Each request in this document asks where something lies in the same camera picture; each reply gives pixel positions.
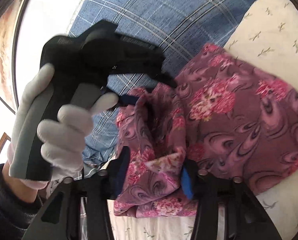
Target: gloved hand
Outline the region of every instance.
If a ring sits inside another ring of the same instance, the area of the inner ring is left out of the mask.
[[[54,67],[51,64],[46,64],[25,87],[16,114],[11,143],[7,151],[10,165],[12,165],[20,131],[30,106],[35,97],[47,88],[53,74]],[[118,96],[116,94],[107,93],[101,96],[89,111],[78,106],[65,105],[58,112],[59,122],[52,120],[40,122],[37,135],[44,142],[41,147],[41,156],[53,165],[52,180],[73,176],[82,169],[81,153],[85,148],[84,138],[93,128],[92,115],[110,109],[117,102]],[[33,189],[42,189],[48,183],[47,181],[21,181]]]

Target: paisley pattern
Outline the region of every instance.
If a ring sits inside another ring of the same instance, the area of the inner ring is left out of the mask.
[[[185,157],[220,178],[243,177],[255,194],[298,169],[298,93],[283,80],[206,44],[176,90],[133,89],[117,117],[118,151],[131,149],[115,215],[193,216],[180,188]]]

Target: blue bedding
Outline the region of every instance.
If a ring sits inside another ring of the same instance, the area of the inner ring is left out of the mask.
[[[85,0],[69,36],[78,36],[99,20],[118,24],[117,31],[159,45],[163,69],[176,76],[206,42],[223,46],[256,0]],[[154,87],[145,75],[114,75],[108,87],[122,95],[137,86]],[[94,117],[83,159],[100,168],[114,152],[118,110]]]

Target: metal bolt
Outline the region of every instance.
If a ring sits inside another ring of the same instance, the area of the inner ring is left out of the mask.
[[[201,169],[201,170],[198,170],[198,174],[199,174],[200,176],[206,176],[206,175],[208,175],[208,171],[206,171],[206,170],[204,170],[204,169]]]
[[[64,178],[64,180],[63,180],[62,182],[65,183],[65,184],[70,184],[70,183],[73,182],[73,178],[71,178],[71,177],[66,177],[66,178]]]
[[[234,183],[241,183],[242,182],[242,178],[240,178],[240,177],[233,177],[233,182]]]
[[[107,172],[107,170],[100,170],[100,171],[98,171],[98,175],[101,176],[101,177],[107,176],[108,172]]]

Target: wrinkled blue fabric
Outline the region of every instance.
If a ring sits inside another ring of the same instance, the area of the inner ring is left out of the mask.
[[[106,19],[117,31],[157,44],[164,51],[163,70],[176,76],[206,42],[223,46],[256,0],[85,0],[70,30],[78,36]],[[108,87],[122,95],[137,86],[155,87],[141,74],[113,75]],[[101,167],[117,142],[118,110],[94,117],[93,132],[86,138],[83,159]]]

